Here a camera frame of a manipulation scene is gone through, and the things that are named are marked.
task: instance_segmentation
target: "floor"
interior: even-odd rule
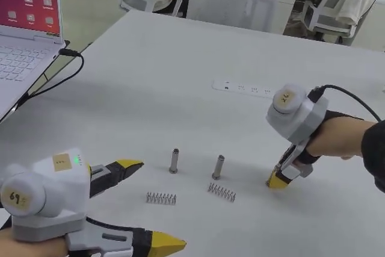
[[[125,15],[125,11],[119,9],[119,0],[61,0],[61,9],[64,39],[70,41],[68,48],[76,51],[82,51]],[[48,79],[54,77],[70,60],[59,57],[47,70]],[[36,91],[44,83],[45,79],[41,78],[30,92]]]

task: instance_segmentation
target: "label sticker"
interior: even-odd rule
[[[29,204],[31,203],[31,197],[29,195],[23,194],[11,187],[6,187],[3,190],[1,200],[8,206],[12,206],[21,211],[28,211]]]
[[[295,96],[295,93],[292,92],[291,90],[285,90],[279,97],[278,99],[278,104],[281,106],[281,107],[286,107],[288,105],[288,103],[290,103],[290,101],[294,98]]]
[[[60,155],[54,155],[52,157],[54,162],[55,172],[65,171],[72,169],[70,155],[68,153],[62,153]]]

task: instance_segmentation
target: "laptop cable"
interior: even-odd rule
[[[84,57],[82,56],[82,54],[80,52],[73,51],[72,49],[62,48],[62,49],[59,50],[59,55],[63,55],[65,57],[79,57],[79,58],[81,58],[82,63],[80,65],[79,69],[75,73],[73,73],[72,75],[68,76],[67,78],[62,79],[57,84],[54,84],[52,87],[46,88],[45,90],[39,91],[38,93],[31,94],[31,95],[27,96],[24,100],[23,99],[20,100],[19,106],[21,106],[24,102],[26,102],[26,101],[28,101],[28,100],[30,100],[32,98],[35,98],[37,96],[40,96],[41,94],[46,93],[47,91],[50,91],[53,88],[58,87],[59,85],[61,85],[61,84],[65,83],[66,81],[72,79],[73,77],[75,77],[83,69],[85,61],[84,61]]]

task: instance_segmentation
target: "laptop keyboard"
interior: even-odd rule
[[[0,81],[23,81],[49,51],[0,46]]]

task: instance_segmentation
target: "black cable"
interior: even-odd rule
[[[376,114],[374,112],[374,110],[372,110],[372,108],[367,105],[366,103],[364,103],[363,100],[361,100],[358,96],[356,96],[354,93],[351,93],[350,91],[348,90],[345,90],[344,88],[342,87],[338,87],[336,85],[333,85],[333,84],[327,84],[327,85],[323,85],[322,87],[320,87],[319,89],[322,91],[322,93],[327,89],[327,88],[332,88],[333,90],[339,90],[341,91],[342,93],[345,93],[347,94],[348,96],[350,96],[351,98],[355,99],[357,102],[359,102],[364,108],[366,108],[367,111],[369,111],[372,116],[374,116],[374,118],[376,119],[376,121],[380,122],[381,119],[380,117],[378,116],[378,114]]]
[[[52,87],[49,87],[49,88],[47,88],[45,90],[42,90],[42,91],[40,91],[38,93],[32,94],[31,96],[28,97],[28,99],[35,98],[37,96],[40,96],[43,93],[46,93],[47,91],[50,91],[50,90],[54,89],[55,87],[58,87],[62,83],[72,79],[74,76],[76,76],[83,69],[83,67],[84,67],[84,57],[79,52],[73,51],[73,50],[67,49],[67,48],[62,48],[62,49],[60,49],[59,54],[65,56],[65,57],[80,57],[82,59],[82,63],[80,65],[79,69],[75,73],[73,73],[72,75],[68,76],[67,78],[62,79],[57,84],[54,84]]]

